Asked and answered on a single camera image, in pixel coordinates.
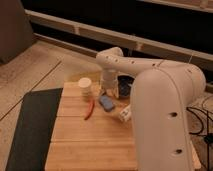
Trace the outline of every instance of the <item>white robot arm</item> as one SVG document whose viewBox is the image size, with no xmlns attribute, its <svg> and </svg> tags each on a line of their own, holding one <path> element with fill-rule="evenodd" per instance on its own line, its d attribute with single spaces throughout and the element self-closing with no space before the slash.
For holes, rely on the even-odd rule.
<svg viewBox="0 0 213 171">
<path fill-rule="evenodd" d="M 135 77 L 130 103 L 139 171 L 193 171 L 186 106 L 205 89 L 202 71 L 162 59 L 123 57 L 120 48 L 97 54 L 104 89 L 117 86 L 117 72 Z"/>
</svg>

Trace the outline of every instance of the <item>floor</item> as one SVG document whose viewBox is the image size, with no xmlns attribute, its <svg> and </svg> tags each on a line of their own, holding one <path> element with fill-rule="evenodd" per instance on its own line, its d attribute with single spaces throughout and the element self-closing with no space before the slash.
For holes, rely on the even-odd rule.
<svg viewBox="0 0 213 171">
<path fill-rule="evenodd" d="M 0 65 L 0 171 L 5 170 L 23 95 L 28 91 L 63 87 L 72 75 L 100 69 L 94 58 L 43 41 L 38 41 L 10 63 Z M 200 107 L 205 97 L 191 105 Z M 205 105 L 213 111 L 213 98 Z M 199 127 L 192 115 L 189 115 L 189 125 L 193 130 Z M 205 163 L 205 143 L 195 136 L 192 140 Z"/>
</svg>

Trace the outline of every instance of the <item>red object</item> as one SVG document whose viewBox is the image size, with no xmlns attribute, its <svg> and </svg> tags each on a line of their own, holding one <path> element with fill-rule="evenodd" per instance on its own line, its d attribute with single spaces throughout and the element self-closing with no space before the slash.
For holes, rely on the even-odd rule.
<svg viewBox="0 0 213 171">
<path fill-rule="evenodd" d="M 88 111 L 87 111 L 87 113 L 86 113 L 86 116 L 85 116 L 84 120 L 87 120 L 87 119 L 90 118 L 90 116 L 91 116 L 92 113 L 93 113 L 94 107 L 95 107 L 95 100 L 94 100 L 94 99 L 91 99 L 91 100 L 90 100 L 90 103 L 89 103 L 89 108 L 88 108 Z"/>
</svg>

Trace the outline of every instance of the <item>wooden table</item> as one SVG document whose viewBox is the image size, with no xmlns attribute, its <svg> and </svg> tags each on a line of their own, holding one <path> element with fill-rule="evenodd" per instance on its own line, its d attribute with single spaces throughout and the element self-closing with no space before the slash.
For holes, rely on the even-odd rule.
<svg viewBox="0 0 213 171">
<path fill-rule="evenodd" d="M 98 83 L 92 85 L 93 115 L 84 120 L 89 102 L 77 82 L 65 83 L 46 161 L 46 171 L 135 171 L 137 162 L 131 121 L 121 123 L 116 113 L 129 100 L 113 99 L 116 108 L 105 112 L 97 101 Z M 194 147 L 195 168 L 200 162 Z"/>
</svg>

